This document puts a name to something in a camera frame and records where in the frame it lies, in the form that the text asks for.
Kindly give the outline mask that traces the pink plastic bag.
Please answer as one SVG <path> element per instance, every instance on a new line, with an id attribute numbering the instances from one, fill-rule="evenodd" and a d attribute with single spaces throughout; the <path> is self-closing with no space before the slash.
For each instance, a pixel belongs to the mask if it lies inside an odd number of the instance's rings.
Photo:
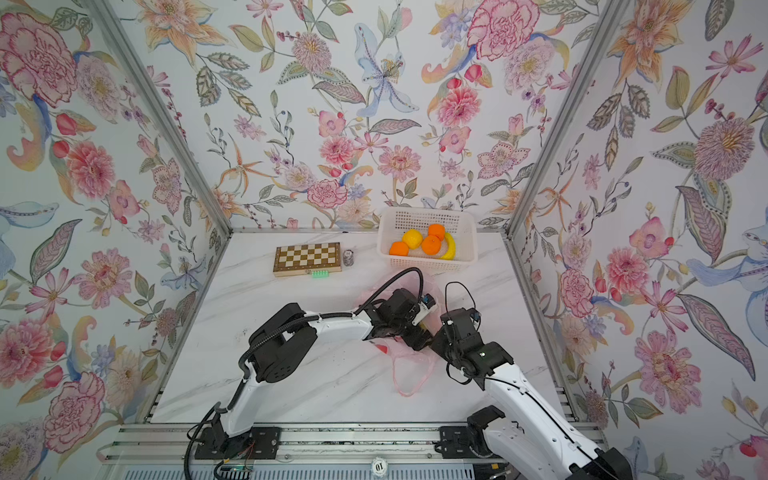
<path id="1" fill-rule="evenodd" d="M 374 291 L 359 306 L 359 309 L 364 312 L 364 309 L 374 300 L 386 300 L 396 289 L 407 289 L 417 298 L 425 294 L 431 294 L 435 298 L 437 302 L 435 310 L 422 323 L 434 338 L 442 326 L 440 315 L 444 312 L 442 305 L 444 295 L 439 292 L 438 284 L 429 275 L 411 280 L 408 280 L 404 275 L 395 276 Z M 367 341 L 391 358 L 393 384 L 403 397 L 411 397 L 416 394 L 434 371 L 437 355 L 430 350 L 431 344 L 421 351 L 414 351 L 399 338 Z"/>

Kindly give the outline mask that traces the orange fruit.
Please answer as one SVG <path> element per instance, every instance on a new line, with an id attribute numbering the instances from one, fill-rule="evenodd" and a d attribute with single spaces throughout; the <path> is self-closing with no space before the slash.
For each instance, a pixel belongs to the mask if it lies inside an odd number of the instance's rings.
<path id="1" fill-rule="evenodd" d="M 391 256 L 406 257 L 409 255 L 409 252 L 409 246 L 403 241 L 393 242 L 389 249 L 389 254 Z"/>
<path id="2" fill-rule="evenodd" d="M 427 233 L 429 236 L 437 238 L 439 241 L 443 241 L 445 238 L 446 230 L 441 224 L 431 224 L 428 226 Z"/>
<path id="3" fill-rule="evenodd" d="M 421 244 L 421 249 L 428 256 L 437 255 L 442 249 L 443 241 L 432 236 L 426 236 Z"/>

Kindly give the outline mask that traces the yellow lemon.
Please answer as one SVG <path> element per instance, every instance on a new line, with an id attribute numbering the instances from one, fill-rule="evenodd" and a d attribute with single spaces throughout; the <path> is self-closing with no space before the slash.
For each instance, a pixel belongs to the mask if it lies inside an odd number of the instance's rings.
<path id="1" fill-rule="evenodd" d="M 403 234 L 402 242 L 405 243 L 410 250 L 415 250 L 421 246 L 423 235 L 418 230 L 411 229 Z"/>

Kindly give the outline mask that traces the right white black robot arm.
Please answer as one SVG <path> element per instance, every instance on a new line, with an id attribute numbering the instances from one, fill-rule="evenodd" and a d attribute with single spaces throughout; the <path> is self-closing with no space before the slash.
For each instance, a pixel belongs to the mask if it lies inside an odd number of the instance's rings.
<path id="1" fill-rule="evenodd" d="M 503 347 L 482 339 L 479 319 L 476 309 L 443 314 L 431 344 L 449 371 L 461 373 L 460 384 L 475 384 L 492 400 L 467 418 L 472 455 L 499 457 L 525 479 L 632 479 L 624 455 L 602 449 L 572 426 Z"/>

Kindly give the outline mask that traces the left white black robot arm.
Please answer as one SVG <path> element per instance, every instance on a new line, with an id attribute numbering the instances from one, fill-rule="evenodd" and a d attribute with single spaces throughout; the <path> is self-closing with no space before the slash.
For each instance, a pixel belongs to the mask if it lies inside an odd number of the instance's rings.
<path id="1" fill-rule="evenodd" d="M 424 321 L 436 306 L 432 295 L 416 296 L 404 288 L 387 299 L 371 297 L 354 311 L 311 313 L 297 303 L 285 305 L 251 336 L 238 359 L 242 379 L 229 403 L 214 407 L 205 444 L 221 453 L 245 438 L 264 388 L 292 375 L 316 344 L 395 338 L 422 350 L 432 340 Z"/>

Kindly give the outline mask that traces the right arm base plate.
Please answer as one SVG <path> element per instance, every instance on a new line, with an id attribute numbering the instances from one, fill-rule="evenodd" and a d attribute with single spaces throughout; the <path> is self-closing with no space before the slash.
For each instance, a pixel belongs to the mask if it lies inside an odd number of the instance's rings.
<path id="1" fill-rule="evenodd" d="M 484 431 L 491 422 L 505 418 L 496 406 L 483 407 L 470 415 L 464 425 L 440 427 L 434 450 L 443 459 L 497 458 L 486 443 Z"/>

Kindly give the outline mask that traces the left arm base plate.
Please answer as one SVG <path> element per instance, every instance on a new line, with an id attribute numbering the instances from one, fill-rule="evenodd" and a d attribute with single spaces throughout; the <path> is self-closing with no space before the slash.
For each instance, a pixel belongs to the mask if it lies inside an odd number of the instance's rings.
<path id="1" fill-rule="evenodd" d="M 205 427 L 202 444 L 194 451 L 195 460 L 274 460 L 280 444 L 279 427 L 252 427 L 249 431 L 227 436 L 219 428 Z"/>

